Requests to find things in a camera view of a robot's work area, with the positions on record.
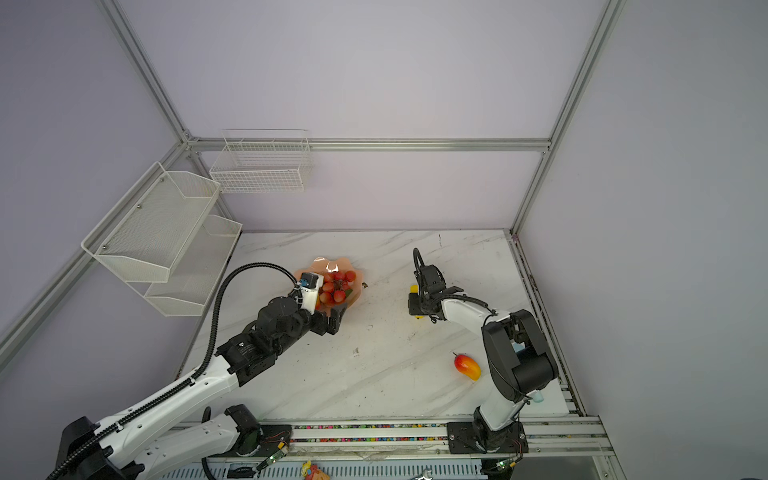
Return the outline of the red lychee bunch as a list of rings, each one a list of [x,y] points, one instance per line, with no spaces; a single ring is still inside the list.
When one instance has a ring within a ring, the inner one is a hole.
[[[319,304],[335,306],[344,304],[354,296],[354,284],[357,273],[353,270],[324,273],[323,284],[319,294]]]

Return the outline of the red yellow mango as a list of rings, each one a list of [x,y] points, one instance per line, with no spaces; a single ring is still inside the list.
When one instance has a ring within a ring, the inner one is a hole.
[[[482,375],[480,365],[470,356],[465,354],[454,355],[454,368],[472,381],[477,381]]]

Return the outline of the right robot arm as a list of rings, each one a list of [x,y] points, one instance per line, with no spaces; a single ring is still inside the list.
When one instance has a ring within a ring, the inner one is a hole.
[[[519,419],[533,394],[559,377],[549,343],[534,315],[527,310],[506,312],[447,285],[435,265],[414,254],[416,289],[408,295],[409,314],[433,323],[449,322],[477,335],[483,345],[492,381],[490,393],[469,423],[448,426],[453,453],[515,453],[528,451]]]

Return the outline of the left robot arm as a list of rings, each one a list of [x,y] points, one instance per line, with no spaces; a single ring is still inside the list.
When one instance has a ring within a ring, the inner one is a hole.
[[[123,412],[63,431],[52,479],[158,479],[193,461],[252,445],[261,425],[242,404],[203,423],[170,430],[195,411],[271,368],[308,333],[335,334],[346,305],[316,307],[315,295],[277,297],[191,373]]]

